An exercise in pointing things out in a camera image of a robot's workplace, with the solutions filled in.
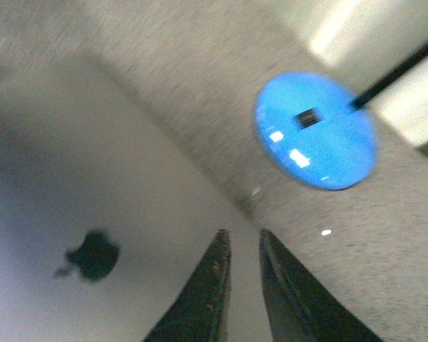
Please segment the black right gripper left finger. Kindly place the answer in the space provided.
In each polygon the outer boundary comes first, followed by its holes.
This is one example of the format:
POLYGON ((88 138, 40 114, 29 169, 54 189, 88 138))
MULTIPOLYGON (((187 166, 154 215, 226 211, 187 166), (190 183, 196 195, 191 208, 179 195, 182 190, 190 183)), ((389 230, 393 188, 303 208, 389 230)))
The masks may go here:
POLYGON ((230 302, 230 235, 219 230, 172 306, 146 341, 226 341, 230 302))

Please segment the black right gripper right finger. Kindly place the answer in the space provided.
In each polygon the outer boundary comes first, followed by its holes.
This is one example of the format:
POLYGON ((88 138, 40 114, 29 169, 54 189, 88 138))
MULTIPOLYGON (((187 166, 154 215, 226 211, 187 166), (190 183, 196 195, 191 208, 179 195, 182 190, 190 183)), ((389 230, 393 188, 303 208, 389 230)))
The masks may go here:
POLYGON ((268 229, 260 231, 259 250, 274 341, 381 341, 268 229))

